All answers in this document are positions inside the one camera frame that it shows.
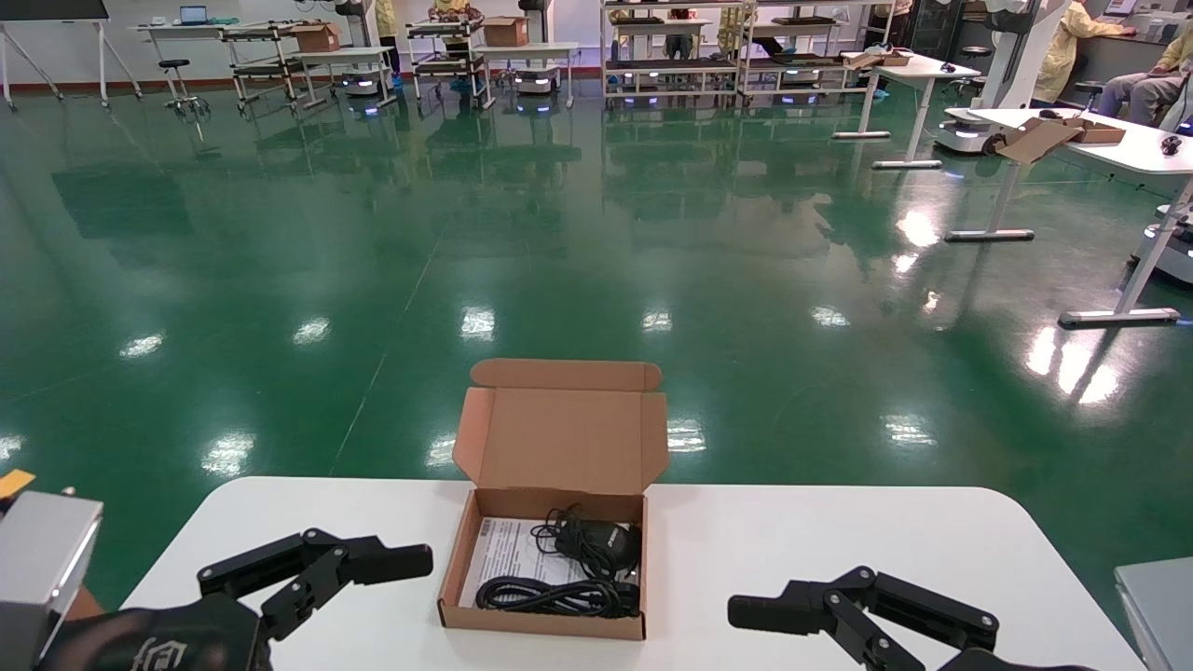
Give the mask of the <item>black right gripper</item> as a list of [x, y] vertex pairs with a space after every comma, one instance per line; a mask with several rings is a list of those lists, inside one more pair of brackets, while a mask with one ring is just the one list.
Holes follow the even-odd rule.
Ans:
[[888, 636], [877, 618], [963, 651], [939, 671], [1092, 671], [1007, 661], [993, 654], [1000, 627], [993, 614], [866, 566], [835, 581], [789, 581], [778, 597], [734, 595], [728, 601], [734, 628], [826, 634], [866, 670], [922, 670], [925, 663]]

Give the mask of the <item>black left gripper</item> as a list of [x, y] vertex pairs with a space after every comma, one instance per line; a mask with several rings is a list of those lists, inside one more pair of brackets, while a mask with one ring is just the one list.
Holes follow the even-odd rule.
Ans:
[[[37, 667], [271, 670], [268, 640], [293, 634], [350, 583], [412, 581], [432, 570], [429, 544], [388, 547], [377, 536], [336, 538], [308, 529], [198, 570], [204, 597], [186, 607], [132, 608], [61, 624]], [[233, 599], [282, 581], [262, 603], [261, 620]]]

